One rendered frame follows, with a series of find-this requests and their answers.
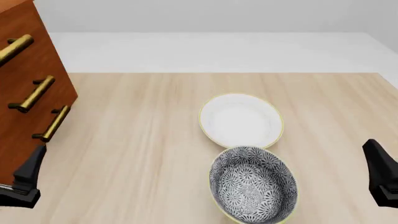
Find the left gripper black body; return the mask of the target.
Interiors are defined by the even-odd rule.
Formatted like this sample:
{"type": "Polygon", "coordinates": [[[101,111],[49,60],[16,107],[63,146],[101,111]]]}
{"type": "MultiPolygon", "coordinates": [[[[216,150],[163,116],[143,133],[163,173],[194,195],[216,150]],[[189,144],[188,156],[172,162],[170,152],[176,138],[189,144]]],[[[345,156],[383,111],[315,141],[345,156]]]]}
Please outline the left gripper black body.
{"type": "Polygon", "coordinates": [[[0,207],[34,208],[40,196],[35,187],[0,184],[0,207]]]}

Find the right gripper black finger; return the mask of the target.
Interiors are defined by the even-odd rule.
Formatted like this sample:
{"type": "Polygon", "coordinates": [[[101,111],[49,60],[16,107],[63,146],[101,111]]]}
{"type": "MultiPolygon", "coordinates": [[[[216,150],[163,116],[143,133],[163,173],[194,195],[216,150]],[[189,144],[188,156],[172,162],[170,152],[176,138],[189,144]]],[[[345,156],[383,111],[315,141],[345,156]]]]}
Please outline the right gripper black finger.
{"type": "Polygon", "coordinates": [[[375,140],[368,139],[363,145],[369,171],[369,186],[398,188],[398,162],[375,140]]]}

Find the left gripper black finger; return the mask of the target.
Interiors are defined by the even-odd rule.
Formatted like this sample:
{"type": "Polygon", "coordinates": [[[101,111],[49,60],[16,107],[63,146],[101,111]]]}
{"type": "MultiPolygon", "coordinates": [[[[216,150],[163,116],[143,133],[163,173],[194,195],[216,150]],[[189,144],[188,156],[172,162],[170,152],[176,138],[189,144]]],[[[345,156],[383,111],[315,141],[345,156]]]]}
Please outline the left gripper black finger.
{"type": "Polygon", "coordinates": [[[47,152],[46,145],[38,146],[14,173],[12,188],[37,188],[40,166],[47,152]]]}

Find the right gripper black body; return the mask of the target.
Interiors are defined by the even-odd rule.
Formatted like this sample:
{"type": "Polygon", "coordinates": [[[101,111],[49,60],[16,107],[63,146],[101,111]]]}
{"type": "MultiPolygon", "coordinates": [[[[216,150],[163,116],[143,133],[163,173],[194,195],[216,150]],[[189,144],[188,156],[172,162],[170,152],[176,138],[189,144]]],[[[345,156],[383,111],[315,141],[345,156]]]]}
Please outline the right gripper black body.
{"type": "Polygon", "coordinates": [[[369,191],[379,207],[398,207],[398,180],[383,184],[370,180],[369,191]]]}

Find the wooden drawer front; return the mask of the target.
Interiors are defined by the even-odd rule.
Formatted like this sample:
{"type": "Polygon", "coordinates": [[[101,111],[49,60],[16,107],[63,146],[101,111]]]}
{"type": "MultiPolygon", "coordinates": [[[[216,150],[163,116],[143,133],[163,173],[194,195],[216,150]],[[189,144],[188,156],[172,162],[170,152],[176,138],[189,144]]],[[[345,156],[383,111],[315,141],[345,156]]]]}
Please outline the wooden drawer front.
{"type": "Polygon", "coordinates": [[[43,145],[33,134],[45,132],[55,114],[51,111],[62,106],[71,106],[77,93],[70,80],[56,80],[28,113],[11,110],[9,103],[22,103],[34,89],[28,84],[23,91],[0,94],[0,184],[11,185],[14,171],[36,149],[43,145]]]}
{"type": "Polygon", "coordinates": [[[8,39],[26,34],[33,37],[33,44],[0,67],[0,94],[25,90],[32,80],[55,74],[50,69],[60,63],[34,1],[0,0],[0,50],[9,45],[8,39]]]}
{"type": "Polygon", "coordinates": [[[77,93],[55,50],[29,47],[0,67],[0,143],[32,143],[77,93]]]}

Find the brown wooden cabinet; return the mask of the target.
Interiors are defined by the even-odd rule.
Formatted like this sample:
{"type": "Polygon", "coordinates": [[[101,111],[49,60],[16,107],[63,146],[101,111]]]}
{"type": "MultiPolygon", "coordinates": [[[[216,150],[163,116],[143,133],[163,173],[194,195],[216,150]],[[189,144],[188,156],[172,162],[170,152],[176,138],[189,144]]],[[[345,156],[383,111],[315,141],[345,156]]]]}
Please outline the brown wooden cabinet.
{"type": "Polygon", "coordinates": [[[13,184],[77,98],[34,0],[0,0],[0,184],[13,184]]]}

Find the black-and-white patterned bowl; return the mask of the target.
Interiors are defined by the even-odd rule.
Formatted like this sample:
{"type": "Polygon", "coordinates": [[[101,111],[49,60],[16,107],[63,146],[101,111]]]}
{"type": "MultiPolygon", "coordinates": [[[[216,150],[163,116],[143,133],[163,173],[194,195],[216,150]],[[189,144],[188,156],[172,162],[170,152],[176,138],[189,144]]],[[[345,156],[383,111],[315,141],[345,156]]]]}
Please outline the black-and-white patterned bowl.
{"type": "Polygon", "coordinates": [[[238,224],[284,224],[298,204],[297,182],[289,167],[258,147],[221,152],[208,182],[218,208],[238,224]]]}

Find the white plate with yellow rim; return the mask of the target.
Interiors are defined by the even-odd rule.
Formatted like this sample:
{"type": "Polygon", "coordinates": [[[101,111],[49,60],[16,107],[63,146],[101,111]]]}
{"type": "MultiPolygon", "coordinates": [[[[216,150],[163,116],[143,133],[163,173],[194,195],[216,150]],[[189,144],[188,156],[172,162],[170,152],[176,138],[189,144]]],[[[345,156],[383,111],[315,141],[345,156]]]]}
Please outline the white plate with yellow rim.
{"type": "Polygon", "coordinates": [[[210,98],[200,109],[205,136],[223,148],[248,145],[267,149],[283,135],[284,120],[271,103],[244,93],[210,98]]]}

